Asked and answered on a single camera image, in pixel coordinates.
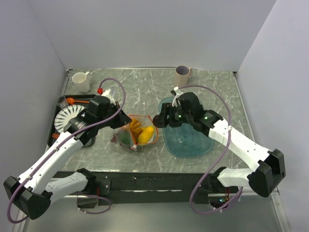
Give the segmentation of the orange ginger root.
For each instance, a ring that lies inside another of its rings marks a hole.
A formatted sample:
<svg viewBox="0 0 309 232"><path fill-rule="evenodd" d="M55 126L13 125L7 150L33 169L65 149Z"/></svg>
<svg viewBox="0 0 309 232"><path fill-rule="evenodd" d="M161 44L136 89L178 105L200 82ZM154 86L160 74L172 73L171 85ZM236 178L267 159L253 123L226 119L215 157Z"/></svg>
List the orange ginger root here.
<svg viewBox="0 0 309 232"><path fill-rule="evenodd" d="M132 122L130 123L130 129L135 137L138 137L142 133L142 129L140 128L141 124L135 118L132 118Z"/></svg>

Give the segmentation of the green lime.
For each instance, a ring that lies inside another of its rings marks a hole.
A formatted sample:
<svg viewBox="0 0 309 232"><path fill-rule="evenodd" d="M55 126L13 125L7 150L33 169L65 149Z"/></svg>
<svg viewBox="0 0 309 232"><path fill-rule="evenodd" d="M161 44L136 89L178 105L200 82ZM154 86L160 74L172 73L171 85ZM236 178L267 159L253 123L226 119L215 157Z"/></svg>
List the green lime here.
<svg viewBox="0 0 309 232"><path fill-rule="evenodd" d="M119 135L119 139L120 139L120 142L122 142L123 144L125 145L130 145L130 133L125 131L125 132L122 132L120 135Z"/></svg>

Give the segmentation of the clear zip top bag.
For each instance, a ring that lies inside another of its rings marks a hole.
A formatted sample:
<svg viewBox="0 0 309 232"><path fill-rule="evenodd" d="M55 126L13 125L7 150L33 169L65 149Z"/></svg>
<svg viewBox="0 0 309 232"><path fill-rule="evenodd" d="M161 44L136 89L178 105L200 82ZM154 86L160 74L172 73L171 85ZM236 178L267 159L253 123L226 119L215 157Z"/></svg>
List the clear zip top bag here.
<svg viewBox="0 0 309 232"><path fill-rule="evenodd" d="M113 131L110 142L114 148L125 151L139 151L144 146L157 142L158 128L153 124L150 116L130 115L129 124Z"/></svg>

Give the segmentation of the purple grape bunch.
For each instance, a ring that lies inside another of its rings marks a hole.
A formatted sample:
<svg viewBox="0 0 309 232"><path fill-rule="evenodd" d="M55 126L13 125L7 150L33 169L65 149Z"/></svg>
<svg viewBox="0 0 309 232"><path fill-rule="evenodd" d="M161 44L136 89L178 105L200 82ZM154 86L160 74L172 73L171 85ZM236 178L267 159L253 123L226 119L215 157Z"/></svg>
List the purple grape bunch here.
<svg viewBox="0 0 309 232"><path fill-rule="evenodd" d="M130 150L131 149L130 145L125 145L122 142L120 142L119 135L120 134L114 134L111 138L111 143L117 144L117 145L121 146L123 149L129 149Z"/></svg>

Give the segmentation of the yellow squash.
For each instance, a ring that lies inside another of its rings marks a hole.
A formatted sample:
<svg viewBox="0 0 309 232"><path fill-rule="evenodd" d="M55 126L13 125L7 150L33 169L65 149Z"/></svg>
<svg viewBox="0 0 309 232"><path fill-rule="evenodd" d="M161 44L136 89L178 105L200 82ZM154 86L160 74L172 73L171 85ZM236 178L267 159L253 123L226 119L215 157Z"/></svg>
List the yellow squash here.
<svg viewBox="0 0 309 232"><path fill-rule="evenodd" d="M138 136L138 143L139 144L146 144L150 141L154 134L154 127L148 126L148 127L142 127L141 133Z"/></svg>

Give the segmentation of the dark purple plum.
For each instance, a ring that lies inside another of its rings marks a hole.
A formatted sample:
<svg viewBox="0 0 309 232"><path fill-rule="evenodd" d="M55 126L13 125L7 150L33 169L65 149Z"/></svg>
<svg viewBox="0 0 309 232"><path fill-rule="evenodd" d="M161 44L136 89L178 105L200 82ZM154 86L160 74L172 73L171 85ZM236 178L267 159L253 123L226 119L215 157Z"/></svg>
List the dark purple plum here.
<svg viewBox="0 0 309 232"><path fill-rule="evenodd" d="M160 127L159 115L154 116L154 118L153 118L153 124L154 124L157 128Z"/></svg>

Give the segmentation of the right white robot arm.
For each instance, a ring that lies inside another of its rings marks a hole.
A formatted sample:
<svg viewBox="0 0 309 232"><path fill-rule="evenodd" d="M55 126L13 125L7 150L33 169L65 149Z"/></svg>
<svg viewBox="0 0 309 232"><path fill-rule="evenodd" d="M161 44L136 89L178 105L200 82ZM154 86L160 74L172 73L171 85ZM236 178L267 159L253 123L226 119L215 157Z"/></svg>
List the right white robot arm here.
<svg viewBox="0 0 309 232"><path fill-rule="evenodd" d="M176 93L172 103L164 103L153 118L157 128L180 127L189 124L205 136L227 145L228 149L247 164L245 169L222 167L211 174L211 187L223 192L227 187L247 187L262 197L268 197L285 178L284 155L260 146L213 110L205 110L192 92Z"/></svg>

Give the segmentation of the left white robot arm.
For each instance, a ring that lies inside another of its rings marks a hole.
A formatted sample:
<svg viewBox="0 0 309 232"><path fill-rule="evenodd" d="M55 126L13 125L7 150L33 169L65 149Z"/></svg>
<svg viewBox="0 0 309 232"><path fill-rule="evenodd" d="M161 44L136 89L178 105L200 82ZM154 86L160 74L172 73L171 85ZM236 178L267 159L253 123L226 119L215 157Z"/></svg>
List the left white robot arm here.
<svg viewBox="0 0 309 232"><path fill-rule="evenodd" d="M58 139L34 165L19 177L10 176L4 181L9 206L15 205L28 218L37 219L52 203L72 193L97 198L105 183L85 168L55 182L51 179L100 129L117 129L130 123L122 108L112 97L91 99L88 107L69 120Z"/></svg>

